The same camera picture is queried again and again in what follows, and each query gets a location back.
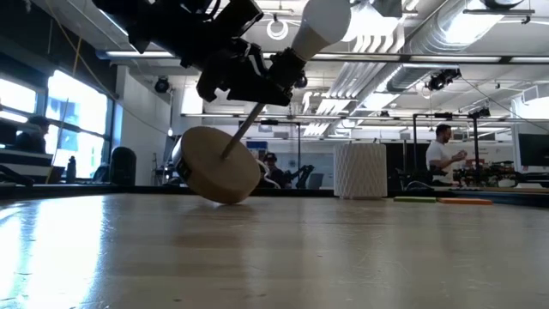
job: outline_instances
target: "wooden disk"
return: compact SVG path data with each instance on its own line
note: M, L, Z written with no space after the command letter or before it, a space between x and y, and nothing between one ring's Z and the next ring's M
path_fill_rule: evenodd
M238 142L226 159L221 153L231 136L210 127L195 127L183 135L182 159L190 171L187 185L218 203L240 203L259 183L261 174L251 152Z

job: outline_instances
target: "ceiling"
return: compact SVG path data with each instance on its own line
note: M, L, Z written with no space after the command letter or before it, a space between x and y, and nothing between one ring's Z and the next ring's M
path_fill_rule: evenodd
M87 42L98 50L130 50L125 35L105 18L93 5L91 0L33 0L36 4L49 11L47 4L59 17L60 21L70 28L73 32L80 34ZM278 9L279 5L283 9L292 9L293 16L283 16L288 20L300 20L300 15L307 0L273 0L256 1L262 9ZM422 21L424 21L435 9L437 9L444 0L419 0L415 5L416 16L408 17L403 22L404 33L407 34L407 41L414 39L410 35ZM224 7L228 0L222 0L221 7ZM539 24L530 22L522 25L520 22L509 23L510 21L520 21L523 16L506 16L503 22L492 27L486 35L474 42L464 52L467 54L546 54L549 52L549 40L546 39L546 33L549 30L549 3L546 0L532 0L520 4L517 9L535 10L532 21L545 22ZM250 42L257 43L266 52L279 51L291 45L293 36L298 30L298 26L289 24L289 34L283 40L274 40L267 35L267 21L260 21L252 27L244 38ZM350 52L355 42L340 42L329 47L326 52ZM184 69L178 65L177 60L143 60L136 59L131 61L117 61L117 64L125 64L130 67L133 75L140 76L143 79L154 81L156 76L170 76L172 85L176 88L192 85L196 83L199 72L194 69ZM309 78L309 85L306 89L295 90L293 97L293 106L302 104L304 94L308 91L326 92L334 83L340 74L343 63L337 62L311 62L306 66L306 75ZM462 65L462 76L464 79L478 87L484 94L491 96L501 105L507 108L510 105L510 97L517 95L520 91L509 90L531 88L533 85L549 81L546 66L520 66L520 65ZM410 94L404 94L396 98L391 103L396 106L384 108L390 113L399 116L412 115L415 112L458 112L466 111L472 107L473 103L477 105L485 104L485 96L476 89L472 88L463 80L456 80L443 91L437 92L426 98L427 95L422 87L412 87ZM222 112L216 110L217 106L223 106L227 102L214 102L208 106L209 112ZM505 108L495 104L490 104L492 115L503 117L509 114ZM350 113L353 109L348 107L342 112ZM371 111L356 111L355 115L372 115Z

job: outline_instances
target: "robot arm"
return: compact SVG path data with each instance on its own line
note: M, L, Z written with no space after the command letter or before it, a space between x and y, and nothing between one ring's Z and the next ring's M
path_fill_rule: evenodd
M202 71L200 96L215 100L215 89L230 90L229 100L287 106L296 82L303 85L305 61L287 48L266 68L259 45L242 36L263 12L253 0L232 0L215 18L206 14L212 0L93 0L128 33L141 53L154 42L181 59L185 68Z

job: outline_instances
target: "security camera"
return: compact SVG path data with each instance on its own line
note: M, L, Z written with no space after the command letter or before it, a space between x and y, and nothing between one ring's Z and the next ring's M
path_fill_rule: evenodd
M165 94L170 89L170 82L167 76L159 76L158 81L154 84L154 90L159 94Z

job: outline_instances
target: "cable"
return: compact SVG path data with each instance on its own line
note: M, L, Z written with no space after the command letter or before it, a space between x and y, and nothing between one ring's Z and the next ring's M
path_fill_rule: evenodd
M538 125L538 124L536 124L536 123L533 123L533 122L527 120L526 118L523 118L523 117L517 115L515 112L511 111L509 108L505 107L503 104L500 104L500 103L497 102L496 100L492 99L488 94L485 94L484 92L482 92L478 87L474 86L471 82L469 82L468 80L466 80L463 76L462 76L462 80L465 81L467 84L469 84L469 86L471 86L473 89L475 89L476 91L478 91L479 94L484 95L489 101L492 101L492 102L496 103L496 105L498 105L499 107L503 108L505 111L510 112L511 114L515 115L517 118L524 120L526 123L531 124L531 125L533 125L533 126L535 126L535 127L538 127L538 128L540 128L540 129L544 130L545 132L549 133L549 130L548 130L548 129L542 127L541 125Z
M61 22L59 21L59 19L57 18L57 15L55 14L55 12L53 11L53 8L51 7L51 4L50 4L50 0L45 0L45 5L47 5L48 9L50 10L50 13L51 13L51 17L53 17L53 19L55 20L55 22L57 23L57 25L59 26L59 29L61 30L61 32L63 33L63 36L65 37L65 39L69 42L70 46L72 47L72 49L77 52L77 48L75 46L75 44L70 40L70 37L69 35L67 34L67 32L65 31L65 29L63 28L63 24L61 24ZM94 78L94 80L101 86L101 88L103 88L103 90L106 92L107 96L109 96L111 98L111 100L114 100L116 101L116 96L101 82L101 80L95 75L94 71L92 70L92 68L90 68L90 66L87 64L86 60L80 56L79 59L82 61L82 64L84 64L84 66L86 67L86 70L89 72L89 74ZM154 130L157 130L158 132L162 133L162 134L168 134L167 132L164 132L163 130L161 129L158 129L157 127L147 123L146 121L144 121L143 119L137 117L132 111L130 111L128 108L126 108L123 104L121 104L120 102L118 102L118 104L122 107L122 109L124 109L128 114L130 114L131 116L133 116L135 119L139 120L141 123L145 124L146 126L150 127L151 129L154 129Z

